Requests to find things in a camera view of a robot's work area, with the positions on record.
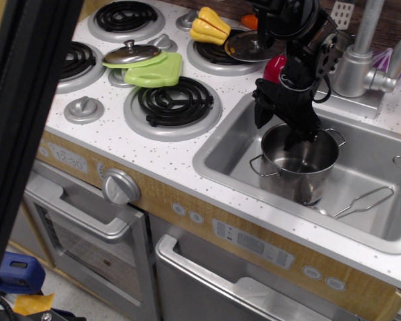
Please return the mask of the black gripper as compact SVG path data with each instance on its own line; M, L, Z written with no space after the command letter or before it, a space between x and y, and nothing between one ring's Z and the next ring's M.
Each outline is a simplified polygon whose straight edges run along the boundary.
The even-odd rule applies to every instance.
M255 126L260 129L277 116L291 129L285 136L283 150L290 151L296 144L317 139L321 121L313 110L310 89L294 90L263 78L255 81Z

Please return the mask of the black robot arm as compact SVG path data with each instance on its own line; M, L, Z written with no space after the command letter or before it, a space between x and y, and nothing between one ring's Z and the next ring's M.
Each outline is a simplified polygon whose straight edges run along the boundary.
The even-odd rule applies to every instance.
M252 1L252 5L261 48L284 41L287 58L277 82L263 78L255 82L255 124L261 128L274 116L284 121L291 129L286 150L301 141L314 142L321 121L312 104L320 83L329 82L328 74L340 59L337 26L319 1Z

